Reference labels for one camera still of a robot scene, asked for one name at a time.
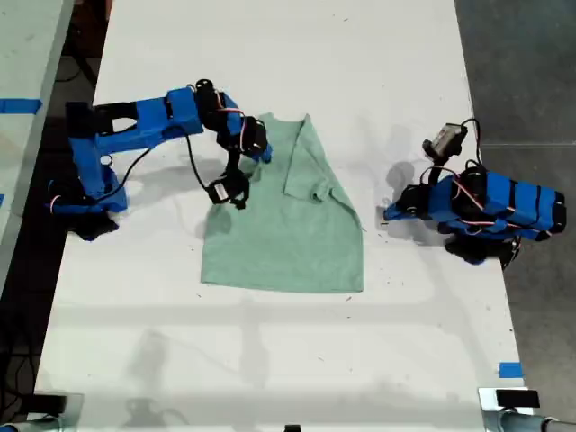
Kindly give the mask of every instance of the blue tape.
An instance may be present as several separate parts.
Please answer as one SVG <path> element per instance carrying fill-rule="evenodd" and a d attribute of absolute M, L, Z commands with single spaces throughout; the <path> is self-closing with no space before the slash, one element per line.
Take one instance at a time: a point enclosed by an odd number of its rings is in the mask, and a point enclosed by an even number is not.
<path fill-rule="evenodd" d="M 522 364 L 520 362 L 502 362 L 499 365 L 498 374 L 500 378 L 522 378 Z"/>
<path fill-rule="evenodd" d="M 41 106 L 40 99 L 0 99 L 0 114 L 35 114 Z"/>

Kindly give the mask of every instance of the electrical wire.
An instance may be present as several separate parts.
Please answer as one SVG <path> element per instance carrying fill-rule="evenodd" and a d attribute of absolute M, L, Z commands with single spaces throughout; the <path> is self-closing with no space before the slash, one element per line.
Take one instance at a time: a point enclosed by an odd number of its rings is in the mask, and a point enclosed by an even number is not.
<path fill-rule="evenodd" d="M 56 79 L 56 80 L 54 80 L 54 82 L 56 82 L 56 83 L 69 83 L 70 81 L 74 81 L 76 78 L 80 77 L 81 73 L 82 73 L 82 69 L 80 67 L 78 67 L 78 71 L 73 76 L 71 76 L 69 78 Z"/>
<path fill-rule="evenodd" d="M 470 122 L 473 122 L 474 126 L 476 127 L 476 159 L 478 160 L 478 164 L 483 166 L 482 159 L 480 157 L 480 143 L 482 139 L 482 128 L 480 126 L 480 122 L 475 117 L 471 117 L 470 119 L 466 119 L 460 123 L 460 126 L 463 127 Z"/>
<path fill-rule="evenodd" d="M 10 329 L 5 328 L 5 326 L 6 326 L 5 322 L 0 322 L 0 332 L 4 336 L 3 339 L 6 341 L 7 345 L 9 346 L 8 352 L 7 352 L 7 363 L 6 363 L 6 368 L 4 370 L 4 376 L 0 377 L 0 391 L 1 391 L 0 397 L 2 397 L 2 400 L 0 400 L 0 402 L 1 402 L 1 404 L 0 404 L 0 417 L 2 417 L 14 404 L 16 404 L 22 398 L 27 396 L 26 394 L 20 392 L 20 380 L 19 380 L 20 372 L 21 372 L 24 364 L 26 363 L 26 360 L 28 360 L 30 363 L 31 374 L 32 374 L 32 388 L 33 388 L 34 384 L 36 383 L 36 370 L 34 367 L 33 352 L 32 352 L 33 351 L 32 350 L 32 347 L 33 347 L 32 337 L 31 337 L 31 335 L 27 329 L 27 326 L 26 326 L 24 319 L 22 319 L 22 317 L 20 317 L 20 318 L 21 319 L 19 319 L 19 320 L 21 322 L 16 323 L 16 328 L 21 332 L 21 334 L 23 334 L 23 336 L 25 338 L 26 346 L 28 347 L 28 353 L 26 355 L 22 356 L 23 359 L 14 372 L 15 389 L 12 389 L 8 385 L 8 382 L 7 382 L 9 361 L 10 361 L 10 359 L 12 359 L 14 357 L 15 340 L 12 338 L 12 334 L 14 332 L 10 331 Z M 5 400 L 6 400 L 6 394 L 7 393 L 12 394 L 14 396 L 14 399 L 9 404 L 6 405 Z M 19 414 L 19 412 L 17 410 L 7 421 L 12 422 L 18 414 Z"/>
<path fill-rule="evenodd" d="M 473 194 L 464 186 L 462 185 L 458 180 L 460 179 L 460 176 L 452 169 L 450 168 L 446 168 L 445 166 L 440 166 L 440 165 L 433 165 L 433 166 L 429 166 L 428 168 L 426 168 L 424 170 L 424 172 L 420 175 L 420 183 L 424 183 L 424 175 L 430 171 L 431 169 L 441 169 L 443 171 L 447 171 L 449 173 L 452 173 L 452 175 L 454 176 L 453 178 L 453 183 L 458 186 L 458 191 L 462 191 L 466 194 L 466 196 L 468 196 L 468 198 L 470 198 L 470 200 L 474 203 L 474 205 L 476 207 L 478 207 L 481 211 L 484 211 L 484 206 L 473 196 Z"/>
<path fill-rule="evenodd" d="M 224 108 L 222 106 L 222 101 L 220 99 L 220 93 L 218 92 L 218 90 L 215 90 L 216 93 L 216 101 L 218 102 L 218 111 L 222 112 L 222 113 L 237 113 L 240 114 L 240 116 L 242 116 L 242 118 L 246 118 L 246 115 L 244 114 L 244 112 L 242 110 L 240 110 L 239 108 Z M 240 141 L 239 141 L 239 146 L 240 146 L 240 151 L 244 151 L 244 128 L 246 127 L 246 121 L 242 122 L 242 128 L 240 129 Z"/>
<path fill-rule="evenodd" d="M 126 174 L 124 175 L 124 178 L 122 179 L 122 181 L 120 182 L 120 184 L 118 184 L 118 187 L 116 187 L 116 189 L 114 189 L 113 191 L 102 195 L 100 198 L 97 198 L 96 200 L 94 200 L 94 202 L 92 202 L 92 204 L 90 206 L 88 206 L 88 208 L 86 209 L 85 212 L 90 211 L 90 209 L 92 209 L 92 207 L 94 207 L 95 205 L 97 205 L 98 203 L 102 202 L 103 200 L 110 198 L 111 196 L 116 195 L 123 187 L 124 185 L 126 185 L 126 182 L 128 181 L 128 178 L 130 177 L 130 172 L 132 171 L 132 169 L 134 169 L 134 167 L 150 152 L 152 151 L 153 147 L 147 148 L 146 151 L 144 151 L 140 156 L 136 157 L 136 159 L 134 159 L 134 161 L 130 164 L 130 166 L 128 167 L 128 169 L 126 170 Z M 50 201 L 49 204 L 49 209 L 50 209 L 50 214 L 54 214 L 53 209 L 54 209 L 54 203 L 56 202 L 56 200 L 58 198 L 61 198 L 61 195 L 56 195 L 54 198 L 52 198 L 52 200 Z"/>
<path fill-rule="evenodd" d="M 198 183 L 200 184 L 200 186 L 204 191 L 208 191 L 208 187 L 206 187 L 206 184 L 204 184 L 204 182 L 200 178 L 200 173 L 198 172 L 198 167 L 196 166 L 196 162 L 194 161 L 194 155 L 192 153 L 192 143 L 190 142 L 190 137 L 188 136 L 188 133 L 186 133 L 186 129 L 184 129 L 180 125 L 174 125 L 164 129 L 163 133 L 166 133 L 171 129 L 176 129 L 177 131 L 181 131 L 183 133 L 184 138 L 186 139 L 186 146 L 188 147 L 188 157 L 190 158 L 190 165 L 192 166 L 192 170 L 194 171 L 196 180 L 198 180 Z"/>

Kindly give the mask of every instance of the t-shirt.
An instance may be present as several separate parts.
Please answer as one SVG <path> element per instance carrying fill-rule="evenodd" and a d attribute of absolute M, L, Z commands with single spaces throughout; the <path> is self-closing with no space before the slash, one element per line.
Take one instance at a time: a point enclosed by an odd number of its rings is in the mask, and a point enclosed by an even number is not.
<path fill-rule="evenodd" d="M 202 282 L 296 293 L 363 290 L 362 228 L 329 167 L 310 116 L 261 117 L 274 149 L 251 172 L 245 210 L 215 205 L 208 215 Z"/>

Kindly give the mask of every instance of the table surface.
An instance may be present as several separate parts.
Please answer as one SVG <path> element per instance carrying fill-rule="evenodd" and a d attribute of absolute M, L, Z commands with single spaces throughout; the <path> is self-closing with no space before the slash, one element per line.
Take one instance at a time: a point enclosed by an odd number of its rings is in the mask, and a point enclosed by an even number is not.
<path fill-rule="evenodd" d="M 364 292 L 200 284 L 210 204 L 177 139 L 133 171 L 120 230 L 68 236 L 37 391 L 83 394 L 81 430 L 483 430 L 477 388 L 523 385 L 497 372 L 518 360 L 500 265 L 375 209 L 471 115 L 452 0 L 114 2 L 96 104 L 203 77 L 246 113 L 310 114 L 364 227 Z M 224 152 L 192 140 L 214 178 Z"/>
<path fill-rule="evenodd" d="M 22 214 L 74 0 L 0 0 L 0 98 L 40 99 L 36 115 L 0 115 L 0 293 Z"/>

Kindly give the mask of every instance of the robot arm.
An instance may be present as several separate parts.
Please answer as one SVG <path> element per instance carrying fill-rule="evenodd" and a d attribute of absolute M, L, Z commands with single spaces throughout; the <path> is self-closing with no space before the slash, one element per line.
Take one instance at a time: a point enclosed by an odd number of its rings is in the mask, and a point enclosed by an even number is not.
<path fill-rule="evenodd" d="M 128 129 L 115 131 L 117 119 L 133 119 Z M 124 183 L 131 169 L 155 146 L 185 137 L 193 171 L 214 203 L 234 203 L 243 209 L 249 197 L 249 181 L 239 168 L 240 155 L 266 163 L 272 158 L 266 127 L 244 113 L 228 97 L 217 92 L 206 79 L 172 90 L 165 97 L 130 103 L 111 103 L 93 110 L 85 103 L 67 105 L 68 142 L 73 152 L 77 180 L 50 182 L 49 209 L 58 215 L 122 212 L 128 202 Z M 229 153 L 224 173 L 204 184 L 194 164 L 188 135 L 203 128 L 217 132 L 217 142 Z M 145 149 L 130 166 L 122 182 L 103 159 L 113 153 Z"/>
<path fill-rule="evenodd" d="M 464 123 L 448 123 L 434 141 L 424 141 L 434 164 L 428 182 L 423 182 L 425 172 L 420 184 L 407 186 L 383 218 L 436 221 L 441 233 L 454 234 L 446 244 L 449 252 L 473 264 L 500 257 L 506 266 L 518 253 L 520 239 L 541 241 L 564 230 L 564 195 L 492 173 L 479 158 L 466 163 L 460 174 L 444 168 L 451 156 L 461 153 L 466 133 Z M 442 170 L 450 175 L 438 181 Z"/>

